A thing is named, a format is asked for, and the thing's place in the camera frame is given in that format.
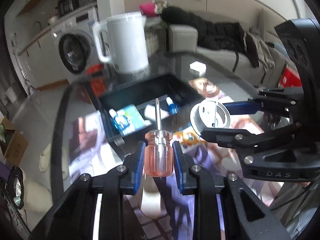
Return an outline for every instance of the white bottle cap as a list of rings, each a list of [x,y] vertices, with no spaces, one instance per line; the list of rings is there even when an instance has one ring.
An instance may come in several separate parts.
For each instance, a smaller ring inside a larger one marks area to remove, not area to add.
[[[170,97],[167,97],[165,101],[167,101],[168,106],[173,104],[173,101]]]
[[[117,115],[117,112],[114,109],[109,110],[109,114],[111,115],[112,118],[114,118]]]

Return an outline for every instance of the glass table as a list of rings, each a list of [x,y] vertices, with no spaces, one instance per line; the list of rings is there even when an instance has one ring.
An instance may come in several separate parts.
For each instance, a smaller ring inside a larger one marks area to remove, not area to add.
[[[111,122],[108,111],[110,106],[115,111],[133,104],[143,119],[147,119],[144,109],[155,98],[173,97],[180,105],[179,112],[163,119],[163,129],[172,132],[173,139],[179,140],[185,153],[191,154],[195,160],[197,141],[190,145],[184,141],[186,136],[194,133],[190,124],[192,107],[209,98],[220,103],[247,100],[256,95],[257,90],[249,83],[226,70],[220,64],[194,53],[157,54],[149,59],[149,67],[139,73],[119,74],[105,69],[93,76],[87,76],[68,87],[60,103],[54,128],[51,156],[51,190],[53,203],[57,203],[68,187],[83,173],[98,176],[107,173],[124,158],[133,154],[138,141],[144,140],[144,135],[155,129],[153,121],[128,134],[121,134]],[[154,89],[156,81],[168,83],[164,90]],[[254,115],[231,116],[230,128],[247,129],[251,133],[262,133],[269,129],[263,118],[263,113]],[[232,149],[218,147],[216,144],[203,144],[205,151],[210,153],[209,159],[214,171],[227,175],[230,171],[243,178],[241,166],[236,152]],[[269,206],[282,187],[281,182],[244,181],[257,196]],[[129,198],[128,216],[132,211],[138,217],[137,202]],[[170,224],[169,211],[161,217],[164,224]],[[138,218],[137,234],[153,238],[147,233],[146,225]],[[158,228],[159,237],[169,239],[175,231]]]

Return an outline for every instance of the sofa armrest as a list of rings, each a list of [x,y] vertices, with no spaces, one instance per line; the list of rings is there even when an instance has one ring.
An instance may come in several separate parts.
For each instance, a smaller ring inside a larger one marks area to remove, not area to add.
[[[196,52],[198,31],[188,25],[169,25],[169,50]]]

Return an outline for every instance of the silver bolt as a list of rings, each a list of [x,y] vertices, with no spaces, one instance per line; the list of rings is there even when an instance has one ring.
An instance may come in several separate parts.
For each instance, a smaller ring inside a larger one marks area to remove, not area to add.
[[[242,140],[242,138],[243,138],[243,135],[242,135],[241,133],[239,133],[239,134],[237,134],[237,135],[235,136],[235,139],[236,139],[236,140]]]
[[[247,156],[247,157],[245,157],[244,158],[244,163],[246,163],[246,164],[251,164],[251,163],[253,163],[253,157],[252,156]]]
[[[201,166],[199,166],[199,165],[193,165],[193,166],[191,167],[191,169],[192,169],[193,171],[195,171],[195,172],[198,172],[198,171],[201,170]]]
[[[238,175],[237,174],[234,174],[234,173],[230,173],[228,175],[228,179],[230,179],[231,181],[235,181],[238,179]]]
[[[126,169],[127,169],[127,167],[124,166],[124,165],[119,165],[119,166],[117,167],[117,171],[119,171],[119,172],[123,172],[123,171],[125,171]]]
[[[90,179],[90,174],[88,174],[88,173],[84,173],[84,174],[81,174],[80,175],[80,179],[82,180],[82,181],[87,181],[88,179]]]

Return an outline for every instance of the clothing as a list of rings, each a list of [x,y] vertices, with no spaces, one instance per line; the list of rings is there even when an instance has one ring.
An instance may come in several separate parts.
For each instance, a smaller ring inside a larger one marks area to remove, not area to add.
[[[198,46],[240,52],[246,55],[254,68],[259,67],[259,57],[252,37],[247,35],[239,23],[212,23],[178,7],[163,9],[160,16],[168,24],[190,25],[196,28]]]
[[[259,61],[262,63],[265,72],[268,72],[269,70],[274,69],[275,62],[273,60],[273,57],[270,54],[268,45],[261,38],[257,36],[251,33],[248,33],[248,35],[251,36],[254,44],[256,45]]]

